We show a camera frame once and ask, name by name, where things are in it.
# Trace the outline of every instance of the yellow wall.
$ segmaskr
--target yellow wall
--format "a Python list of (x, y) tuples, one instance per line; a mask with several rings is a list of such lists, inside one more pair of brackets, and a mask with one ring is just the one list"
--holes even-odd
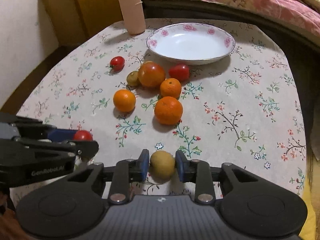
[(77, 0), (89, 37), (121, 21), (118, 0)]

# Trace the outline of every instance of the blue gripper pad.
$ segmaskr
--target blue gripper pad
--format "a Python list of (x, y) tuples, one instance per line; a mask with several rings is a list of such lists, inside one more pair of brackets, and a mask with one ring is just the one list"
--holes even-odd
[(142, 174), (142, 181), (145, 181), (147, 178), (148, 170), (149, 170), (149, 151), (143, 149), (140, 156), (139, 156), (140, 163), (140, 170)]
[(54, 129), (48, 132), (48, 139), (52, 142), (63, 142), (65, 140), (73, 140), (73, 137), (77, 131), (78, 130)]
[(179, 180), (181, 182), (184, 182), (184, 168), (183, 168), (183, 163), (187, 162), (187, 158), (184, 155), (184, 153), (181, 150), (176, 151), (176, 156), (175, 156), (175, 161), (176, 161), (176, 168), (179, 176)]

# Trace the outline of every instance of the floral plate rim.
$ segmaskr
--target floral plate rim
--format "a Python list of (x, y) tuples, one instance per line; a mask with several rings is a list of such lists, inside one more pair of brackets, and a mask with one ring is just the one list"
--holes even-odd
[[(230, 50), (229, 52), (227, 52), (226, 54), (223, 54), (221, 56), (218, 56), (218, 57), (212, 57), (212, 58), (204, 58), (204, 59), (183, 59), (183, 58), (174, 58), (174, 57), (168, 57), (168, 56), (165, 56), (165, 55), (162, 55), (162, 54), (159, 54), (157, 53), (154, 49), (152, 49), (151, 45), (150, 45), (150, 40), (151, 38), (157, 34), (159, 31), (163, 30), (163, 28), (172, 28), (176, 25), (200, 25), (200, 26), (207, 26), (209, 28), (215, 28), (215, 29), (218, 29), (219, 31), (222, 31), (223, 33), (225, 33), (229, 38), (231, 38), (231, 41), (232, 41), (232, 46), (230, 47)], [(192, 22), (183, 22), (183, 23), (175, 23), (175, 24), (170, 24), (170, 25), (166, 25), (166, 26), (163, 26), (155, 31), (153, 31), (149, 36), (148, 38), (146, 39), (146, 44), (147, 44), (147, 47), (150, 51), (152, 51), (154, 54), (160, 56), (160, 57), (164, 57), (164, 58), (168, 58), (168, 59), (172, 59), (172, 60), (179, 60), (179, 61), (210, 61), (210, 60), (214, 60), (214, 59), (220, 59), (220, 58), (223, 58), (223, 57), (226, 57), (228, 56), (233, 50), (234, 48), (236, 47), (236, 41), (235, 39), (233, 38), (233, 36), (228, 33), (227, 31), (219, 28), (219, 27), (216, 27), (214, 25), (209, 25), (209, 24), (204, 24), (204, 23), (192, 23)]]

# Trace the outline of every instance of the yellowish fruit in gripper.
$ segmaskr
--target yellowish fruit in gripper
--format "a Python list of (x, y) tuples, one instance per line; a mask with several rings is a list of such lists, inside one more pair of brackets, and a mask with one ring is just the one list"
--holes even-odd
[(151, 155), (150, 165), (152, 173), (160, 179), (170, 179), (174, 174), (175, 160), (169, 152), (156, 151)]

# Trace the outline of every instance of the wooden cabinet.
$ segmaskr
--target wooden cabinet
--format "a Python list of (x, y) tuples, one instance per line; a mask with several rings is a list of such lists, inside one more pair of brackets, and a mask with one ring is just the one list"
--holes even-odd
[(60, 45), (80, 45), (122, 20), (118, 0), (43, 0)]

